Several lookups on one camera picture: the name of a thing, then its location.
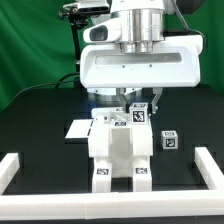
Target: black cable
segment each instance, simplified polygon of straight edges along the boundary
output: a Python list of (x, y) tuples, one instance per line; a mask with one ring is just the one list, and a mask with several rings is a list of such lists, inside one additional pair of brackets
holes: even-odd
[(191, 32), (191, 33), (197, 33), (197, 34), (201, 35), (201, 37), (202, 37), (202, 39), (203, 39), (203, 47), (202, 47), (202, 51), (201, 51), (201, 54), (202, 54), (202, 53), (205, 51), (205, 49), (206, 49), (206, 44), (207, 44), (207, 40), (206, 40), (205, 35), (204, 35), (202, 32), (198, 31), (198, 30), (191, 30), (191, 29), (190, 29), (190, 32)]
[[(62, 78), (60, 78), (60, 79), (58, 80), (58, 82), (62, 82), (62, 81), (64, 81), (65, 79), (70, 78), (70, 77), (72, 77), (72, 76), (75, 76), (75, 80), (76, 80), (76, 79), (79, 77), (79, 74), (80, 74), (79, 72), (69, 73), (69, 74), (67, 74), (67, 75), (64, 75)], [(60, 83), (57, 84), (57, 85), (55, 85), (55, 89), (58, 89), (60, 85), (61, 85)]]
[(201, 33), (200, 31), (198, 31), (198, 30), (191, 29), (188, 26), (186, 20), (184, 19), (182, 13), (180, 12), (180, 10), (179, 10), (176, 2), (174, 0), (171, 0), (171, 3), (173, 5), (174, 11), (175, 11), (177, 17), (179, 18), (180, 22), (182, 23), (182, 25), (184, 27), (184, 31), (182, 31), (182, 32), (186, 32), (186, 33), (197, 33), (197, 34), (201, 35), (201, 37), (203, 39), (203, 48), (202, 48), (202, 52), (201, 52), (201, 54), (202, 54), (205, 51), (205, 49), (206, 49), (206, 38), (205, 38), (205, 35), (203, 33)]
[(66, 83), (73, 83), (73, 82), (77, 82), (79, 80), (70, 80), (70, 81), (64, 81), (64, 82), (53, 82), (53, 83), (46, 83), (46, 84), (40, 84), (40, 85), (36, 85), (36, 86), (31, 86), (29, 88), (26, 88), (22, 91), (20, 91), (19, 93), (16, 94), (16, 96), (14, 97), (14, 99), (16, 99), (18, 96), (26, 93), (26, 92), (29, 92), (31, 90), (34, 90), (34, 89), (39, 89), (39, 88), (43, 88), (43, 87), (47, 87), (47, 86), (55, 86), (57, 84), (61, 85), (61, 84), (66, 84)]
[(179, 8), (178, 8), (176, 2), (175, 2), (174, 0), (171, 0), (171, 3), (172, 3), (172, 5), (173, 5), (173, 8), (174, 8), (175, 13), (177, 14), (177, 17), (179, 18), (180, 22), (181, 22), (182, 25), (183, 25), (184, 29), (185, 29), (185, 30), (189, 30), (190, 28), (189, 28), (189, 26), (188, 26), (186, 20), (184, 19), (182, 13), (180, 12), (180, 10), (179, 10)]

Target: white cube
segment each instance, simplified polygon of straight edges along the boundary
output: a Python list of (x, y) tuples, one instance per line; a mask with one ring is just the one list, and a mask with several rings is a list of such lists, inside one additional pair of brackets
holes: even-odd
[(178, 135), (176, 131), (162, 131), (161, 142), (163, 149), (178, 149)]
[(129, 111), (132, 124), (148, 124), (148, 103), (133, 103)]

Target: white frame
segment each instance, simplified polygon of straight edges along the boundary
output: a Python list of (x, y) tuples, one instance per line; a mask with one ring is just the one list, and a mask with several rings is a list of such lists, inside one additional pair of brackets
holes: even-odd
[[(18, 161), (18, 154), (8, 154), (3, 159), (0, 171), (6, 169), (1, 172), (0, 181), (8, 177), (9, 173), (10, 175), (16, 174), (19, 168)], [(224, 177), (222, 172), (205, 147), (195, 149), (195, 162), (209, 190), (6, 195), (0, 196), (0, 220), (224, 215)]]

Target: green backdrop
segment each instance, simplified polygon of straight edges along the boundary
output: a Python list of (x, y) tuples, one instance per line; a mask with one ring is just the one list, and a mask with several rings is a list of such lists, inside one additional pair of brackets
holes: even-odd
[[(55, 82), (75, 71), (70, 25), (58, 19), (58, 10), (70, 2), (0, 1), (0, 110), (20, 90)], [(207, 0), (185, 18), (191, 28), (207, 37), (207, 50), (200, 57), (201, 82), (224, 95), (223, 9), (224, 0)], [(165, 21), (168, 28), (181, 27), (175, 16), (167, 16)]]

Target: black table surface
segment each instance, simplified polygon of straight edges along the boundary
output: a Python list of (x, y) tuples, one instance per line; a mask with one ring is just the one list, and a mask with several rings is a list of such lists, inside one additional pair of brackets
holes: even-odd
[[(145, 89), (135, 102), (151, 102)], [(21, 168), (4, 195), (91, 192), (93, 161), (88, 145), (65, 141), (74, 119), (90, 119), (95, 107), (119, 106), (88, 98), (85, 89), (33, 90), (0, 113), (0, 160), (19, 152)], [(194, 148), (206, 146), (224, 169), (224, 98), (210, 87), (165, 89), (151, 118), (153, 190), (207, 189), (194, 164)], [(161, 131), (176, 130), (178, 150), (163, 150)], [(114, 179), (112, 191), (132, 191), (131, 179)], [(15, 223), (223, 223), (224, 216), (108, 220), (16, 221)]]

